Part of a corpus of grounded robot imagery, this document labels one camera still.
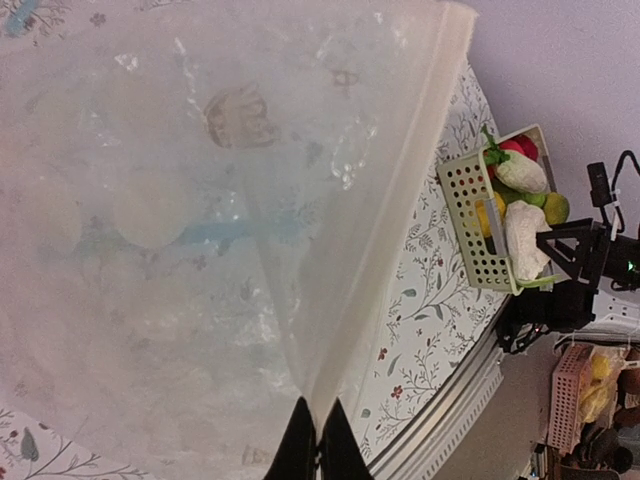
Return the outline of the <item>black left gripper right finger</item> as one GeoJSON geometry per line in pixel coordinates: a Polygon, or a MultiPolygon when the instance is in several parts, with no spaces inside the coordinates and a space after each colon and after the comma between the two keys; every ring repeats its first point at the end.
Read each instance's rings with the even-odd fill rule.
{"type": "Polygon", "coordinates": [[[373,480],[340,399],[327,417],[319,451],[322,480],[373,480]]]}

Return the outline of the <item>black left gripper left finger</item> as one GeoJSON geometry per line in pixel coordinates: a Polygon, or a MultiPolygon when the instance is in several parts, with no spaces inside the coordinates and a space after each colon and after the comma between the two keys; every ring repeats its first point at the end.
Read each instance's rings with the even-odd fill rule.
{"type": "Polygon", "coordinates": [[[264,480],[316,478],[317,436],[308,404],[300,397],[264,480]]]}

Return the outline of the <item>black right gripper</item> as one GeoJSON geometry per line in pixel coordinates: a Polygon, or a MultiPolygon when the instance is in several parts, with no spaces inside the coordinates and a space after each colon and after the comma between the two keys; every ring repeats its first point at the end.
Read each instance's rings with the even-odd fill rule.
{"type": "Polygon", "coordinates": [[[545,253],[572,280],[598,285],[603,276],[611,245],[610,227],[592,218],[552,225],[537,234],[537,248],[545,253]],[[578,253],[563,240],[578,239],[578,253]]]}

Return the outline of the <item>white toy cauliflower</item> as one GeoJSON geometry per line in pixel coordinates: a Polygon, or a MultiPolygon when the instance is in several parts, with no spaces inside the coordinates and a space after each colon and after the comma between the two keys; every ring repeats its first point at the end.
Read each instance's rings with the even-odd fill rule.
{"type": "Polygon", "coordinates": [[[515,278],[525,283],[536,280],[550,262],[537,246],[537,234],[551,230],[543,210],[522,200],[510,203],[504,228],[515,278]]]}

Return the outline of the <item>frosted white zip top bag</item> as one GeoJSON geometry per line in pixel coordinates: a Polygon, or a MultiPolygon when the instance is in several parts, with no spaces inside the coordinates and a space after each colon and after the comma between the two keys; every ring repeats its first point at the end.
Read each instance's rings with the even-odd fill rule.
{"type": "Polygon", "coordinates": [[[456,1],[41,1],[1,19],[1,399],[258,479],[350,394],[465,63],[456,1]]]}

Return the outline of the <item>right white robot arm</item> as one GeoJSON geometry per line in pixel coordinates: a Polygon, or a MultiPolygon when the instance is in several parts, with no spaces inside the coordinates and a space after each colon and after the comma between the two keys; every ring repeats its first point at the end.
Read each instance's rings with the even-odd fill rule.
{"type": "Polygon", "coordinates": [[[618,203],[617,182],[626,162],[639,161],[631,150],[621,153],[612,178],[602,162],[587,166],[592,205],[600,222],[585,218],[555,225],[538,233],[536,246],[568,278],[524,289],[507,301],[496,323],[498,345],[507,354],[519,354],[552,332],[571,334],[589,323],[602,278],[616,292],[639,289],[639,237],[624,234],[625,223],[618,203]]]}

